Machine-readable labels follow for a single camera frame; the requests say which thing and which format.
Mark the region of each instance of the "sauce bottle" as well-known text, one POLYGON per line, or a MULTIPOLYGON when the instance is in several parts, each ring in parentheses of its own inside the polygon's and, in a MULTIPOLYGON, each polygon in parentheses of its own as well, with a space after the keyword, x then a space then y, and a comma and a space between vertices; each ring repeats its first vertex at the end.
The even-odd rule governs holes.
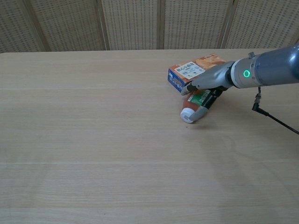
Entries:
POLYGON ((184 122, 192 123, 207 112, 208 109, 201 105, 210 92, 209 90, 197 90, 186 98, 181 112, 181 118, 184 122))

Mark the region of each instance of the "cardboard box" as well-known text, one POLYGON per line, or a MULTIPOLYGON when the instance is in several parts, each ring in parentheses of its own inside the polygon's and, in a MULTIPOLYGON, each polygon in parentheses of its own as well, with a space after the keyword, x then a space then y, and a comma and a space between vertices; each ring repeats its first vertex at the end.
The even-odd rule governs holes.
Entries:
POLYGON ((205 70, 225 62, 218 55, 210 54, 192 61, 176 64, 168 69, 168 81, 181 92, 187 82, 197 78, 205 70))

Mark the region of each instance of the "wood grain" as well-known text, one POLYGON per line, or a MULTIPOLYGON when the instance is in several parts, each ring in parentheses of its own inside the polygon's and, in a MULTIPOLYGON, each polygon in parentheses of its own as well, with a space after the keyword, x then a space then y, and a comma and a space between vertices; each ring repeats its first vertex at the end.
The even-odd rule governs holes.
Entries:
MULTIPOLYGON (((251 111, 256 89, 229 89, 190 125, 166 79, 250 51, 1 54, 0 223, 298 223, 299 138, 251 111)), ((299 128, 298 85, 262 95, 299 128)))

